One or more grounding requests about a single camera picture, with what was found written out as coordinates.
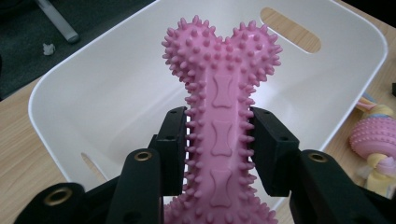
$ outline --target pink dog bone toy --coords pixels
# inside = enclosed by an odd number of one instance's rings
[[[352,149],[367,160],[374,170],[366,188],[384,197],[391,197],[396,186],[396,120],[393,111],[361,97],[357,108],[368,114],[360,120],[350,135]]]
[[[188,182],[165,206],[165,223],[277,223],[275,211],[250,186],[256,176],[248,172],[255,164],[248,160],[254,139],[247,130],[253,128],[253,86],[274,73],[282,49],[275,45],[277,35],[255,21],[241,23],[224,40],[214,32],[209,21],[195,16],[192,23],[181,19],[176,30],[169,28],[163,42],[166,64],[191,94]]]

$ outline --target embossed bone shape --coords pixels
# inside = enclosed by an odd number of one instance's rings
[[[166,64],[191,94],[188,182],[165,206],[165,223],[277,223],[250,186],[256,176],[248,172],[254,168],[248,143],[254,139],[247,131],[254,128],[249,96],[280,65],[282,49],[255,21],[241,23],[224,40],[215,30],[198,16],[191,23],[181,19],[163,42]]]

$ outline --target dark gray floor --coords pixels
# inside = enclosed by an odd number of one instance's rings
[[[20,1],[14,8],[0,8],[0,99],[7,98],[46,74],[57,63],[97,36],[153,2],[52,0],[51,3],[80,35],[80,41],[72,45],[66,42],[33,0]],[[45,56],[43,43],[53,44],[55,53]]]

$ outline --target wooden table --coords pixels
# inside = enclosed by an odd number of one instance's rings
[[[346,5],[380,29],[389,44],[389,56],[367,89],[379,103],[396,111],[396,97],[391,83],[396,82],[396,29]],[[23,207],[41,190],[65,179],[33,129],[28,113],[28,101],[37,80],[0,103],[0,222],[13,223]],[[347,143],[351,129],[361,119],[361,112],[351,112],[344,125],[326,148],[355,183],[363,179],[356,175],[365,164]],[[293,223],[288,202],[277,209],[279,223]]]

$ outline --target white basket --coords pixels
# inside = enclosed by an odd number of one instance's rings
[[[300,148],[323,150],[353,109],[387,55],[384,37],[368,21],[330,0],[160,0],[93,40],[51,69],[35,86],[29,116],[68,181],[86,190],[100,184],[81,155],[107,178],[125,157],[147,147],[166,112],[185,105],[182,83],[162,58],[168,27],[181,17],[209,20],[228,36],[241,21],[260,22],[271,7],[318,36],[307,53],[282,36],[282,65],[252,95],[300,139]],[[258,196],[276,208],[278,198]]]

